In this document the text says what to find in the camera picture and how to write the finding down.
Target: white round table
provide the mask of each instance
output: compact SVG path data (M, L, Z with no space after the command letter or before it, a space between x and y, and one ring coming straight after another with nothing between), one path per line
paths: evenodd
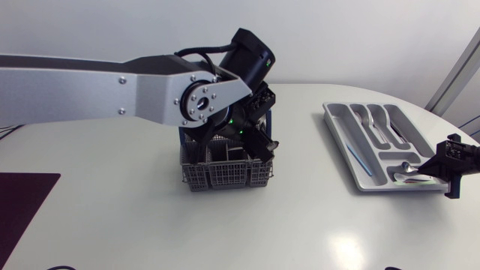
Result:
M359 191L323 102L395 103L434 146L465 133L411 103L342 85L271 85L267 187L191 193L176 127L140 118L27 125L0 172L61 173L4 269L478 269L480 175L460 199Z

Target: black mat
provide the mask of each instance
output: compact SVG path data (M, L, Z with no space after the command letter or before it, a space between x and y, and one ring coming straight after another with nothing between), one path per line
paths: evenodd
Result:
M0 172L0 269L60 175Z

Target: gray plastic tray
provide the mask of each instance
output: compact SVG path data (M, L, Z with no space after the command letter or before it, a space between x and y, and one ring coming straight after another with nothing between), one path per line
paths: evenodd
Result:
M395 181L395 173L404 173L402 162L418 167L435 154L399 106L387 103L324 103L323 108L325 122L360 191L448 190L448 184L439 178L432 178L434 184Z

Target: spoon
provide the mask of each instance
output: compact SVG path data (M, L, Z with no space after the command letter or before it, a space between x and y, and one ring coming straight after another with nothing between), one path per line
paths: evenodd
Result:
M402 173L396 172L393 177L397 182L404 184L422 184L422 185L432 185L437 182L432 176L429 175L404 175Z
M367 123L365 123L365 122L363 121L363 118L362 118L362 116L360 115L360 113L355 112L355 116L356 116L356 117L358 118L358 120L361 122L361 125L367 124ZM372 118L372 125L373 125L373 128L375 128L376 132L380 135L380 137L382 137L383 142L384 142L384 143L389 143L389 141L383 136L382 131L380 131L380 129L378 129L378 127L375 125L373 118Z
M410 165L410 163L404 161L402 162L402 168L403 170L405 170L405 173L413 173L413 172L416 172L418 169L412 167L412 165Z

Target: gray plastic basket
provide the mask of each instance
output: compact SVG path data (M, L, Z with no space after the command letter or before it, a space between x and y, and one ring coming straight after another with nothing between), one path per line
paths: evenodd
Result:
M185 142L180 149L180 164L183 171L183 182L187 182L191 191L206 191L209 189L209 182L207 181L206 164L209 162L209 152L205 153L205 159L197 164L188 163L188 153L194 151L197 147L196 142Z
M197 142L185 135L181 167L183 181L191 191L206 191L209 187L215 190L265 187L273 176L272 162L251 159L240 142L216 136L208 143L204 160L188 163L197 146Z

